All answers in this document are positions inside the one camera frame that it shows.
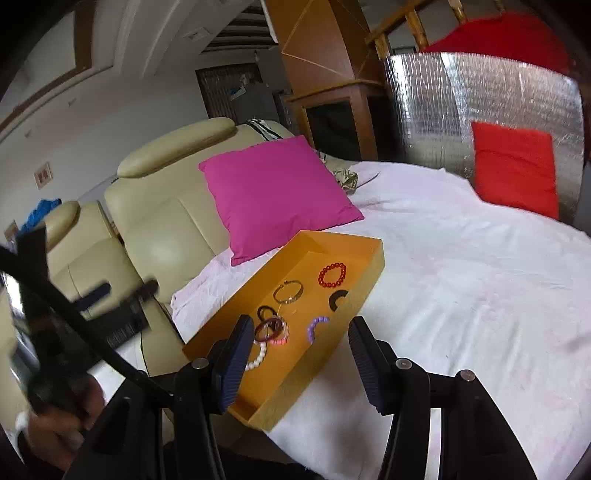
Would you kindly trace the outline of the person left hand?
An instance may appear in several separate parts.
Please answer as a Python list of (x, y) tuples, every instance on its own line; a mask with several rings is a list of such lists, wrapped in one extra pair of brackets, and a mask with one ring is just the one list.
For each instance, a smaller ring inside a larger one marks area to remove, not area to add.
[(71, 466), (84, 438), (105, 407), (103, 391), (91, 375), (86, 375), (78, 399), (86, 414), (82, 419), (54, 407), (41, 414), (30, 412), (26, 427), (17, 436), (23, 463), (41, 475), (60, 479)]

